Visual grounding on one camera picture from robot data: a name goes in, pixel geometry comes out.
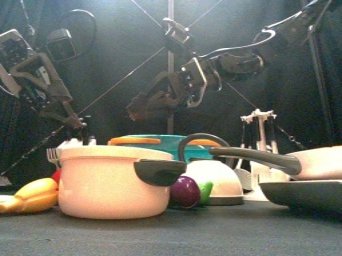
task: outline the yellow banana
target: yellow banana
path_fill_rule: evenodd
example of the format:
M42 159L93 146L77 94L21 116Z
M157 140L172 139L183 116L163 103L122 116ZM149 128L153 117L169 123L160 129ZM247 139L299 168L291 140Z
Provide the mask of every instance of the yellow banana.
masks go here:
M0 202L0 213L34 213L49 209L57 202L57 183L42 178L28 183L13 196Z

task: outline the gray tabletop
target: gray tabletop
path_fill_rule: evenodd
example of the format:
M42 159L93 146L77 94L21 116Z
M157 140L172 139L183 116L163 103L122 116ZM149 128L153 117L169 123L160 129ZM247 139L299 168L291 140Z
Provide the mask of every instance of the gray tabletop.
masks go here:
M89 220L58 207L0 217L0 255L340 255L342 217L269 202Z

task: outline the black backdrop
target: black backdrop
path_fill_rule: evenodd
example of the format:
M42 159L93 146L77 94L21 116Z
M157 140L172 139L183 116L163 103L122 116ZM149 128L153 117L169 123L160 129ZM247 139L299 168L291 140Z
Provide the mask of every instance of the black backdrop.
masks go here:
M92 33L90 23L84 18L60 19L73 9L88 10L94 15L97 38L90 51L69 62L54 63L54 67L73 96L76 112L92 116L97 143L105 144L112 137L127 134L164 134L165 120L132 122L125 106L156 74L168 68L168 55L163 50L136 69L163 47L159 24L168 16L168 1L30 0L24 3L29 22L36 29L32 44L42 51L46 35L61 27L69 29L78 50L84 49ZM189 26L195 50L201 55L217 48L249 44L264 25L288 17L299 9L298 0L177 0L173 13L175 20ZM315 37L326 88L318 83L312 52L306 43L280 56L275 65L259 76L233 82L231 86L224 85L219 92L208 92L197 108L176 113L173 133L187 135L207 132L239 146L240 116L259 108L261 111L273 110L277 125L307 148L340 144L340 12L339 7L334 13L327 13L319 36ZM17 0L0 3L0 32L10 28L16 28L26 37ZM179 64L181 59L175 61L176 67ZM132 75L122 79L135 69ZM322 95L327 98L323 104ZM12 103L16 100L2 92L0 97L1 115L9 109L14 115L10 131L1 129L0 167L4 170L58 124L41 120L26 108L18 110L17 104ZM5 119L8 117L2 115L1 126L9 122ZM58 145L62 139L62 134L53 137L13 168L8 175L16 183L50 175L53 166L45 160L45 147ZM276 139L280 153L299 150L279 130Z

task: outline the pot handle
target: pot handle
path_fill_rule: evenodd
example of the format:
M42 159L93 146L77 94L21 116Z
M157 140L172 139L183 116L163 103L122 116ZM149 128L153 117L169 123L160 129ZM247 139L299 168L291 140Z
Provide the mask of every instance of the pot handle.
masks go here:
M191 144L189 142L193 140L209 140L216 142L220 146L224 147L229 147L229 144L217 136L208 134L208 133L193 133L189 134L180 142L177 145L177 158L180 161L185 162L185 154L184 154L184 150L185 150L185 146L187 144ZM227 159L225 164L228 165L229 168L232 168L233 165L233 159Z
M136 138L136 137L116 137L108 141L108 145L121 144L160 144L160 139L153 138Z
M302 171L302 165L295 156L279 155L269 152L236 147L211 148L209 154L213 156L227 156L257 162L271 168L281 170L288 175L296 175Z
M139 179L153 186L171 186L185 172L187 164L173 160L140 159L133 162L133 169Z

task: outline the fork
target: fork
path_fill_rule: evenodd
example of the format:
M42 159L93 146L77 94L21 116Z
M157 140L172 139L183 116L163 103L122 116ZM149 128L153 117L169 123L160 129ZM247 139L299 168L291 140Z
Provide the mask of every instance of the fork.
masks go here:
M46 158L48 158L48 161L56 165L56 169L58 169L60 163L58 163L58 149L57 148L46 149Z

